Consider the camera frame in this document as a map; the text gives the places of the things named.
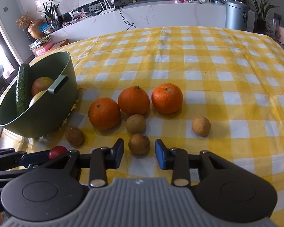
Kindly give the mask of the white marble tv cabinet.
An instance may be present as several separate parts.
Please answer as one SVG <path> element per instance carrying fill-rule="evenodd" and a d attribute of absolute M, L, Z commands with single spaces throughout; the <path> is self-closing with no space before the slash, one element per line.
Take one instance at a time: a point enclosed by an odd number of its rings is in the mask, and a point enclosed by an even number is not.
<path fill-rule="evenodd" d="M 170 26 L 224 28 L 226 6 L 214 3 L 175 3 L 159 1 L 137 3 L 106 14 L 90 16 L 51 34 L 53 42 L 68 39 L 71 43 L 105 34 Z"/>

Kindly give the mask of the potted plant right corner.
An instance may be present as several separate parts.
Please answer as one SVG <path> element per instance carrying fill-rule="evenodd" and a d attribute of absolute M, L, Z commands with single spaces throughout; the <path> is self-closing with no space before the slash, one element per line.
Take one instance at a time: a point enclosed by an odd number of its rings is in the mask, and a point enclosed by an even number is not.
<path fill-rule="evenodd" d="M 268 12 L 271 9 L 279 7 L 279 5 L 274 4 L 275 1 L 277 0 L 251 0 L 250 2 L 247 2 L 255 10 L 256 13 L 256 33 L 265 34 Z"/>

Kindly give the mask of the white wifi router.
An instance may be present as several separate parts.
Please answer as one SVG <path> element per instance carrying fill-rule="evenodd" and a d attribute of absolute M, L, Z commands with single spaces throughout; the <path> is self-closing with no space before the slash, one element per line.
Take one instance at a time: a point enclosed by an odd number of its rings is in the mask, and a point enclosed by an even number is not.
<path fill-rule="evenodd" d="M 106 13 L 113 12 L 116 10 L 115 0 L 103 0 L 103 1 L 100 1 L 99 3 L 102 9 L 100 14 L 106 14 Z"/>

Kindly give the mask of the golden brown vase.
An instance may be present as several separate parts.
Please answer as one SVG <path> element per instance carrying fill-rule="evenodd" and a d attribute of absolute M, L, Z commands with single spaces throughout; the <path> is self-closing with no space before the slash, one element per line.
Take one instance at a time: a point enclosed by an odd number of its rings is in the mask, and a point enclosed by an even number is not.
<path fill-rule="evenodd" d="M 38 28 L 39 26 L 43 25 L 44 22 L 42 19 L 37 19 L 33 21 L 30 26 L 28 27 L 28 32 L 29 34 L 34 38 L 34 39 L 39 39 L 43 37 L 45 34 Z"/>

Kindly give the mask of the reddish green mango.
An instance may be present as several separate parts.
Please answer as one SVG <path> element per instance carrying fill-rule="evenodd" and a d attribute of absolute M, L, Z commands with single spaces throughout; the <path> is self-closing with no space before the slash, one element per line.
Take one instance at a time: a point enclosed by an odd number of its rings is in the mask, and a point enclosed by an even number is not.
<path fill-rule="evenodd" d="M 49 77 L 40 77 L 36 79 L 32 84 L 32 96 L 37 95 L 41 91 L 47 90 L 53 82 L 54 80 Z"/>

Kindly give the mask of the brown longan centre left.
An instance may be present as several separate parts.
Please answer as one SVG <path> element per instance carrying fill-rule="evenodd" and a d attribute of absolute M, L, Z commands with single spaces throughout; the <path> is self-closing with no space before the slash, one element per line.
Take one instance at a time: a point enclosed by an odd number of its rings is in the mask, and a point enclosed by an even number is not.
<path fill-rule="evenodd" d="M 126 129 L 130 134 L 145 133 L 146 120 L 140 114 L 134 114 L 128 117 L 126 121 Z"/>

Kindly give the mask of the brown longan far right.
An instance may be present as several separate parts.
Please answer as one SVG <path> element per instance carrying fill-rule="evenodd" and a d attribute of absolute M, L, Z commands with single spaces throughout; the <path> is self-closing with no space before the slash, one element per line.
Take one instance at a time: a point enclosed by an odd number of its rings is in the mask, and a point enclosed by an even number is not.
<path fill-rule="evenodd" d="M 194 134 L 201 137 L 206 137 L 209 135 L 210 129 L 211 123 L 206 117 L 200 116 L 193 119 L 192 131 Z"/>

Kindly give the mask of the green cucumber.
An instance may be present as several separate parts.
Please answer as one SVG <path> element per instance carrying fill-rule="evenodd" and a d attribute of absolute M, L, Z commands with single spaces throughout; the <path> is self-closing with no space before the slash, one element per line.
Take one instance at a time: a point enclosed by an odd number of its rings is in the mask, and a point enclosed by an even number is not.
<path fill-rule="evenodd" d="M 20 116 L 28 107 L 31 98 L 31 75 L 29 64 L 21 64 L 16 84 L 16 111 Z"/>

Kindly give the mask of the brown longan centre right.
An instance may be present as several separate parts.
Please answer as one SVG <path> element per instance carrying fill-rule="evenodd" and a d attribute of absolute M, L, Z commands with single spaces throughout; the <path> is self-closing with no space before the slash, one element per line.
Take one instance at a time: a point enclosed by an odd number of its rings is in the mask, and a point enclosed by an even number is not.
<path fill-rule="evenodd" d="M 128 147 L 131 153 L 143 155 L 150 150 L 150 140 L 145 134 L 137 133 L 131 136 Z"/>

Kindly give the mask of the pink piggy figure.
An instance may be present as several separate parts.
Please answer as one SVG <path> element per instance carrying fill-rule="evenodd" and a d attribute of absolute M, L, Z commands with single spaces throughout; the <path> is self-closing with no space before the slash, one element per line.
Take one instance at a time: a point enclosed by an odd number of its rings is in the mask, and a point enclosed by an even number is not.
<path fill-rule="evenodd" d="M 275 39 L 282 45 L 284 45 L 284 27 L 277 26 L 275 29 Z"/>

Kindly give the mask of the green potted plant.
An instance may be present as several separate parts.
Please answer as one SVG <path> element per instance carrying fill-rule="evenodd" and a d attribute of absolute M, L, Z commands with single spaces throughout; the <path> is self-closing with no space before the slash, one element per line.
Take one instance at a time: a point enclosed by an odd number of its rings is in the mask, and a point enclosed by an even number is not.
<path fill-rule="evenodd" d="M 55 4 L 54 0 L 46 0 L 46 2 L 42 3 L 43 11 L 39 11 L 38 13 L 43 13 L 46 17 L 47 23 L 51 26 L 53 31 L 56 31 L 60 28 L 60 24 L 58 21 L 58 8 L 60 3 Z"/>

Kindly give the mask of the green colander bowl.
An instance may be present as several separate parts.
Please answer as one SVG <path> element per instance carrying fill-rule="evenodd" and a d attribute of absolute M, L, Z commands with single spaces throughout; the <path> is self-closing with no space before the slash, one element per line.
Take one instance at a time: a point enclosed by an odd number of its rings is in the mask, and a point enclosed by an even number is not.
<path fill-rule="evenodd" d="M 55 131 L 68 117 L 77 100 L 77 82 L 69 52 L 56 52 L 30 67 L 31 79 L 54 80 L 47 91 L 21 115 L 16 112 L 16 83 L 8 89 L 0 104 L 0 126 L 30 138 Z"/>

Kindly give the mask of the orange tangerine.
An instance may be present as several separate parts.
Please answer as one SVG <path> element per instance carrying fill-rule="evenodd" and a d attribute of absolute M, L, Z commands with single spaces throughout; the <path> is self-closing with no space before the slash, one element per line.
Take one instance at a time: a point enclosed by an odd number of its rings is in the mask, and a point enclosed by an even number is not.
<path fill-rule="evenodd" d="M 144 115 L 150 108 L 150 99 L 146 91 L 139 86 L 124 89 L 118 96 L 120 109 L 129 115 Z"/>
<path fill-rule="evenodd" d="M 98 98 L 90 105 L 88 117 L 90 123 L 98 130 L 109 130 L 120 122 L 120 108 L 111 98 Z"/>
<path fill-rule="evenodd" d="M 152 92 L 151 99 L 155 110 L 162 114 L 175 113 L 183 105 L 183 93 L 178 86 L 172 83 L 157 86 Z"/>

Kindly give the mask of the orange shoe box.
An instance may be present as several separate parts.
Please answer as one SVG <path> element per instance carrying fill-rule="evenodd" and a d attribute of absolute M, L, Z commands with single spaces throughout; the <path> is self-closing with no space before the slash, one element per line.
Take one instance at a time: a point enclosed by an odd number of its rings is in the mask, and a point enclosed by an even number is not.
<path fill-rule="evenodd" d="M 65 46 L 65 45 L 68 45 L 69 43 L 70 42 L 69 42 L 68 39 L 63 40 L 61 42 L 58 42 L 58 43 L 54 44 L 50 49 L 48 49 L 47 52 L 53 51 L 53 50 L 55 50 L 57 48 L 61 48 L 61 47 Z"/>

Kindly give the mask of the red cherry tomato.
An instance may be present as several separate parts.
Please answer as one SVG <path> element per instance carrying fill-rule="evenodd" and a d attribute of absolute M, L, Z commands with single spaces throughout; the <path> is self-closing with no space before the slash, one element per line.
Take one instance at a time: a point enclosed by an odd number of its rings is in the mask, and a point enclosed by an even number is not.
<path fill-rule="evenodd" d="M 68 149 L 65 148 L 64 146 L 61 146 L 61 145 L 55 146 L 50 150 L 48 154 L 48 158 L 49 159 L 57 158 L 61 156 L 62 154 L 66 153 L 67 151 Z"/>

